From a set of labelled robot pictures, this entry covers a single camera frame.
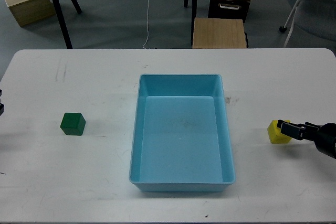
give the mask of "chair wheel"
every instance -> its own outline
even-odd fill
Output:
[[[287,27],[283,27],[283,26],[280,26],[280,27],[279,27],[279,31],[280,31],[281,33],[284,33],[286,30],[287,30]]]

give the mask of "green wooden block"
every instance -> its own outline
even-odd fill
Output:
[[[64,113],[61,129],[66,135],[82,136],[85,119],[81,113]]]

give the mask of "blue tray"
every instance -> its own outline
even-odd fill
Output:
[[[130,181],[142,191],[222,191],[235,181],[219,75],[140,77]]]

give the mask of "gray carpet floor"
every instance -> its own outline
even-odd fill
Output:
[[[74,49],[191,48],[191,7],[183,0],[78,0],[78,15],[70,0],[60,0]],[[279,32],[295,0],[253,0],[246,22],[250,48],[281,48],[286,34]],[[198,17],[207,17],[209,0],[198,0]],[[288,47],[329,48],[336,42],[295,29]],[[19,27],[4,0],[0,0],[0,79],[15,52],[22,49],[65,49],[57,17]]]

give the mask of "yellow block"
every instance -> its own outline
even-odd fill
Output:
[[[273,120],[268,126],[268,136],[272,144],[287,144],[292,138],[286,136],[280,132],[280,129],[277,127],[278,120]]]

